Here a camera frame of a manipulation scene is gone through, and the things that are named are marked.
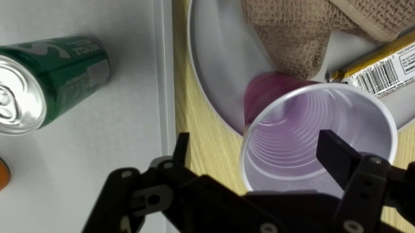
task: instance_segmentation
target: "towel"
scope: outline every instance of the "towel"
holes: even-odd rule
[[[335,30],[391,42],[415,23],[412,0],[243,0],[243,6],[276,69],[300,80],[321,70]]]

